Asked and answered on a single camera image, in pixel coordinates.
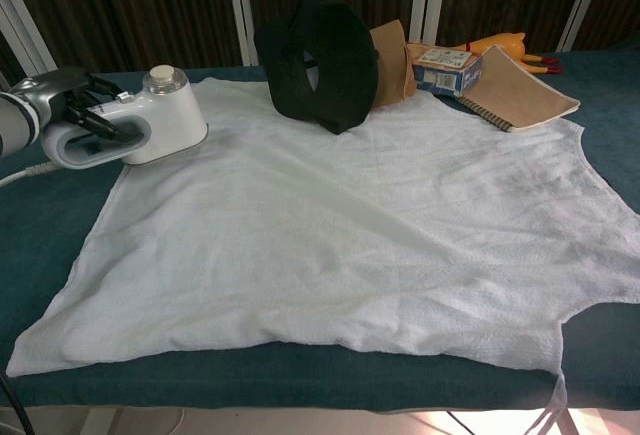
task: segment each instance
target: yellow toy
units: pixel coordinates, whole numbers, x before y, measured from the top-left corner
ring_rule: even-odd
[[[473,53],[482,53],[492,45],[498,45],[507,55],[514,59],[522,68],[529,73],[562,73],[562,67],[540,67],[529,65],[524,62],[539,62],[545,65],[555,65],[558,63],[557,58],[540,57],[538,55],[527,55],[524,53],[524,37],[525,34],[520,33],[499,33],[493,37],[482,38],[474,42],[467,42],[464,45],[453,47],[455,50],[464,50]]]

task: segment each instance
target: brown notebook cover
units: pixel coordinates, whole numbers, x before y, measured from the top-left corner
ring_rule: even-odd
[[[507,132],[535,127],[575,112],[580,101],[567,97],[523,70],[501,48],[483,54],[480,79],[458,100]]]

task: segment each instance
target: small box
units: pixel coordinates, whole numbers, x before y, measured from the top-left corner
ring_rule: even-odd
[[[420,90],[459,97],[482,73],[482,57],[475,53],[421,43],[407,48]]]

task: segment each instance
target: cardboard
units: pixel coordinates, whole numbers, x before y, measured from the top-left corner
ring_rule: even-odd
[[[482,57],[462,50],[409,43],[418,89],[458,97],[482,73]]]
[[[410,97],[416,91],[416,82],[402,24],[394,20],[370,33],[378,51],[378,90],[373,106],[381,107]]]
[[[503,130],[535,127],[580,106],[580,101],[523,70],[498,46],[487,49],[482,59],[482,75],[463,90],[460,101]]]

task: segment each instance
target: notebook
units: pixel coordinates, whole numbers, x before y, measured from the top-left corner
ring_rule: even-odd
[[[458,100],[507,132],[525,130],[575,112],[580,101],[567,97],[523,70],[500,47],[482,54],[480,79]]]

